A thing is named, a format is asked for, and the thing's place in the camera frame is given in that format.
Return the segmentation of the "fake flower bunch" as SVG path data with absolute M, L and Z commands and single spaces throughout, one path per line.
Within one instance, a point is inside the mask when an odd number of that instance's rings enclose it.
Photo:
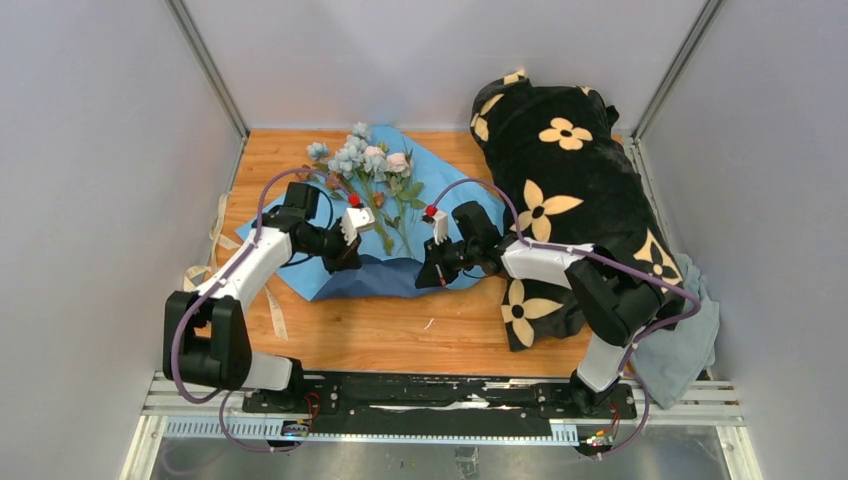
M 376 217 L 376 231 L 384 253 L 413 258 L 410 243 L 410 215 L 422 210 L 424 184 L 413 178 L 413 150 L 393 149 L 377 141 L 371 126 L 357 122 L 344 144 L 331 152 L 327 144 L 313 142 L 306 147 L 309 166 L 328 174 L 325 184 L 339 198 L 339 186 L 358 194 Z

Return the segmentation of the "blue wrapping paper sheet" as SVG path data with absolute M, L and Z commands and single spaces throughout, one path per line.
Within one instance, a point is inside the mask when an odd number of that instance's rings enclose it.
M 432 227 L 421 222 L 424 206 L 436 199 L 444 187 L 454 181 L 464 179 L 467 175 L 442 160 L 436 154 L 415 142 L 398 129 L 389 125 L 375 125 L 358 128 L 370 133 L 368 144 L 385 144 L 387 154 L 411 154 L 411 176 L 403 178 L 413 184 L 422 183 L 415 198 L 415 205 L 403 202 L 404 211 L 400 212 L 399 201 L 389 194 L 389 187 L 377 184 L 373 180 L 369 184 L 372 192 L 384 193 L 385 204 L 379 209 L 378 229 L 385 233 L 389 240 L 391 251 L 386 250 L 383 237 L 379 231 L 368 232 L 360 237 L 362 243 L 358 249 L 362 267 L 355 270 L 344 270 L 329 273 L 320 258 L 311 259 L 306 254 L 296 254 L 288 264 L 277 269 L 276 275 L 282 279 L 294 292 L 307 301 L 319 301 L 340 298 L 360 297 L 399 297 L 415 298 L 442 289 L 441 286 L 428 289 L 417 289 L 414 286 L 415 277 L 423 266 L 425 240 L 432 238 Z M 341 191 L 329 190 L 332 187 L 324 185 L 323 179 L 310 182 L 329 195 L 319 194 L 316 217 L 312 223 L 324 227 L 328 222 L 335 221 L 342 210 L 349 206 Z M 438 203 L 438 208 L 449 214 L 455 207 L 468 202 L 478 202 L 500 230 L 503 226 L 502 214 L 504 205 L 476 183 L 465 183 L 451 189 Z M 389 217 L 394 221 L 399 219 L 398 228 L 391 227 L 387 222 Z

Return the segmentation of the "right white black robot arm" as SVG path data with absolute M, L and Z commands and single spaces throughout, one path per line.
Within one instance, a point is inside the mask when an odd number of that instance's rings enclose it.
M 531 280 L 569 290 L 592 331 L 589 347 L 570 378 L 570 402 L 577 413 L 596 417 L 611 403 L 636 336 L 666 304 L 670 283 L 625 264 L 613 247 L 561 245 L 504 235 L 476 202 L 446 214 L 425 208 L 432 236 L 416 277 L 419 289 L 453 283 L 478 268 L 488 276 L 512 280 L 507 313 L 511 321 L 530 322 L 561 309 L 559 302 L 526 296 Z

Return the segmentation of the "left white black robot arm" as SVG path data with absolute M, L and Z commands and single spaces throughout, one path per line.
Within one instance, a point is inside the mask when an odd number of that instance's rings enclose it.
M 373 211 L 351 194 L 339 217 L 317 226 L 319 194 L 313 185 L 291 183 L 281 204 L 259 211 L 219 271 L 166 300 L 163 373 L 185 400 L 202 404 L 221 392 L 259 390 L 283 413 L 304 405 L 301 362 L 253 351 L 246 315 L 267 281 L 298 254 L 319 258 L 330 273 L 361 267 L 358 248 L 375 225 Z

